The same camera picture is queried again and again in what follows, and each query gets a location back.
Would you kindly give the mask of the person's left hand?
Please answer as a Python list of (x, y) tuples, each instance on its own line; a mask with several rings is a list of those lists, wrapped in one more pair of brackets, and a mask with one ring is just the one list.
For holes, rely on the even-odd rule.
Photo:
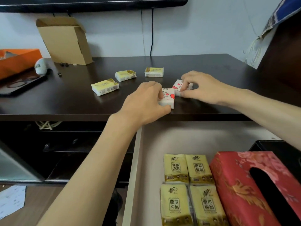
[(155, 81), (144, 82), (127, 96), (122, 108), (115, 114), (121, 124), (137, 131), (151, 121), (151, 111), (158, 100), (164, 97), (162, 85)]

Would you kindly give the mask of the person's right hand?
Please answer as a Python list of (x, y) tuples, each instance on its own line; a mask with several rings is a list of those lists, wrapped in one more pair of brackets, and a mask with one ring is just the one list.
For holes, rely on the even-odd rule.
[(234, 102), (235, 95), (239, 89), (220, 82), (213, 76), (197, 71), (190, 71), (181, 76), (183, 85), (180, 92), (187, 90), (190, 83), (193, 83), (192, 90), (198, 90), (199, 101), (213, 104), (229, 106)]

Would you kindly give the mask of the white red-heart tissue packet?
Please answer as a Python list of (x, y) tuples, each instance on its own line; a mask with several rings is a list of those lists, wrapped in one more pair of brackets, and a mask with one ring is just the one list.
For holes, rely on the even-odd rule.
[[(173, 89), (175, 90), (175, 96), (181, 97), (181, 93), (180, 93), (180, 89), (183, 85), (183, 80), (178, 79), (174, 85), (173, 85)], [(187, 90), (192, 90), (193, 89), (193, 83), (190, 83), (189, 86), (187, 87)]]
[(171, 109), (174, 109), (175, 101), (175, 89), (174, 88), (162, 88), (164, 97), (158, 100), (161, 106), (170, 105)]

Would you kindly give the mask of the person's right forearm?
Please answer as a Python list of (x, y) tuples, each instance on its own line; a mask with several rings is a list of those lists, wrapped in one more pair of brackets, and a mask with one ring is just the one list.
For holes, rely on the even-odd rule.
[(236, 89), (225, 104), (301, 151), (301, 107)]

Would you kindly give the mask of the person's left forearm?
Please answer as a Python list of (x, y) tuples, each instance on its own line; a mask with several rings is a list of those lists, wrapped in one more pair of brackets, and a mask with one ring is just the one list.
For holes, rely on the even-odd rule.
[(143, 125), (137, 115), (110, 116), (96, 144), (37, 226), (100, 226), (126, 151)]

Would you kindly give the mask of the yellow tissue packet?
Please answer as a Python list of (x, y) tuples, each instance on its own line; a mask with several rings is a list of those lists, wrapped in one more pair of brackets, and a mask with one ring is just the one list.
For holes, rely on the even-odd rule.
[(124, 70), (124, 71), (118, 71), (115, 73), (115, 78), (118, 80), (118, 82), (123, 82), (129, 79), (136, 78), (137, 74), (133, 70)]
[(215, 185), (190, 185), (197, 226), (229, 226)]
[(185, 157), (191, 184), (215, 185), (215, 180), (205, 155), (185, 155)]
[(115, 80), (111, 78), (98, 83), (91, 84), (91, 87), (93, 92), (97, 96), (102, 96), (119, 89), (119, 83), (117, 83)]
[(190, 197), (184, 184), (164, 183), (160, 187), (162, 226), (193, 226)]
[(189, 173), (185, 154), (164, 155), (164, 180), (166, 183), (189, 184)]
[(164, 68), (147, 67), (145, 69), (145, 77), (163, 77)]

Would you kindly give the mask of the beige open drawer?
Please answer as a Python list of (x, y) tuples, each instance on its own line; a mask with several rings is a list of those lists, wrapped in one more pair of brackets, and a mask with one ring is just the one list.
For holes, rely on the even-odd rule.
[(156, 121), (136, 135), (122, 226), (162, 226), (164, 154), (248, 151), (257, 140), (281, 140), (253, 121)]

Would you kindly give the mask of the red floral tissue box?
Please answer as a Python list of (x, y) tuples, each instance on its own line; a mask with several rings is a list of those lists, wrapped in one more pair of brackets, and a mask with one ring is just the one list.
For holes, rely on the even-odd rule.
[(217, 152), (210, 169), (232, 226), (301, 226), (301, 184), (273, 152)]

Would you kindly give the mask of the open cardboard box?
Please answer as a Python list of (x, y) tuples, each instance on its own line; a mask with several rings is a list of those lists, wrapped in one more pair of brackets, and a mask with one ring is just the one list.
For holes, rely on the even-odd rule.
[(93, 62), (85, 28), (76, 18), (38, 18), (36, 27), (54, 63), (88, 65)]

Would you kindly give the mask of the blue plaid fringed cloth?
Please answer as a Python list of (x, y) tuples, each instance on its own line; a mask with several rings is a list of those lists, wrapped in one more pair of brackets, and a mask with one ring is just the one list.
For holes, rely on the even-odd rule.
[(261, 34), (256, 35), (250, 46), (243, 51), (243, 62), (253, 68), (258, 68), (266, 53), (277, 27), (301, 11), (301, 0), (281, 0), (269, 17)]

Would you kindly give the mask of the black television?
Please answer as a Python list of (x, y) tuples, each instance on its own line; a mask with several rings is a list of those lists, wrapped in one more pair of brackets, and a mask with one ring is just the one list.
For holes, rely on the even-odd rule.
[(0, 0), (0, 13), (83, 13), (181, 7), (188, 0)]

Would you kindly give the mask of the black tray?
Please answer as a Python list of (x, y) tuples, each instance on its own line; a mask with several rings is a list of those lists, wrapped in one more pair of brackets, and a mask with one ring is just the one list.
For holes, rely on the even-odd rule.
[(0, 98), (19, 95), (47, 80), (47, 74), (38, 75), (34, 69), (0, 80)]

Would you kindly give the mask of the orange box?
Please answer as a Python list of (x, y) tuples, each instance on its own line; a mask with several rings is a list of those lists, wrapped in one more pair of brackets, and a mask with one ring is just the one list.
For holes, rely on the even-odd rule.
[(41, 58), (39, 49), (0, 49), (0, 81), (34, 68)]

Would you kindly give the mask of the glass cabinet door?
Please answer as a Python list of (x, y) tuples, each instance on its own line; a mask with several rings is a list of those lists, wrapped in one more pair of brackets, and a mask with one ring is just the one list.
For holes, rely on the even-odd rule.
[(41, 183), (45, 179), (0, 140), (0, 183)]

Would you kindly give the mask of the white paper sheet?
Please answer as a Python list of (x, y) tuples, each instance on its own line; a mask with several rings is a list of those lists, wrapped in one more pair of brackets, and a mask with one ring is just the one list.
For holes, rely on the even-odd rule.
[(0, 192), (0, 220), (25, 205), (26, 186), (10, 186)]

